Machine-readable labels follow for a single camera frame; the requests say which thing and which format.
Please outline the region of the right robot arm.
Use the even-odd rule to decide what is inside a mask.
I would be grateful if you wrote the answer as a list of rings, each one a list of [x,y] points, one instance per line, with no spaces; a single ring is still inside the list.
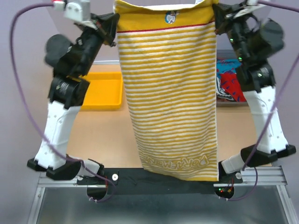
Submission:
[[[232,173],[246,167],[255,168],[296,153],[284,136],[277,110],[276,81],[268,58],[284,47],[282,27],[273,20],[257,21],[257,28],[249,28],[247,21],[258,1],[246,0],[239,4],[213,4],[215,33],[226,34],[240,62],[236,69],[237,81],[249,105],[258,139],[256,144],[220,161],[215,177],[226,182]]]

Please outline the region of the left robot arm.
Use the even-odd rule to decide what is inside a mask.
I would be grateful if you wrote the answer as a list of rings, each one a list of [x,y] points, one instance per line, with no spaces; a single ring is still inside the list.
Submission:
[[[103,181],[102,164],[88,159],[82,161],[67,154],[67,145],[74,120],[81,109],[89,81],[83,79],[89,72],[103,44],[114,47],[119,14],[91,14],[90,28],[76,23],[81,35],[75,42],[62,34],[49,38],[45,45],[45,62],[53,68],[53,80],[48,94],[48,115],[40,148],[27,166],[45,172],[55,181],[87,176],[98,184]]]

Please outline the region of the yellow striped towel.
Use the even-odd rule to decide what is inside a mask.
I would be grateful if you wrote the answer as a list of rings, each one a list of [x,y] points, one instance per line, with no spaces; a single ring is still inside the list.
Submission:
[[[186,181],[219,179],[212,5],[114,2],[128,109],[147,171]]]

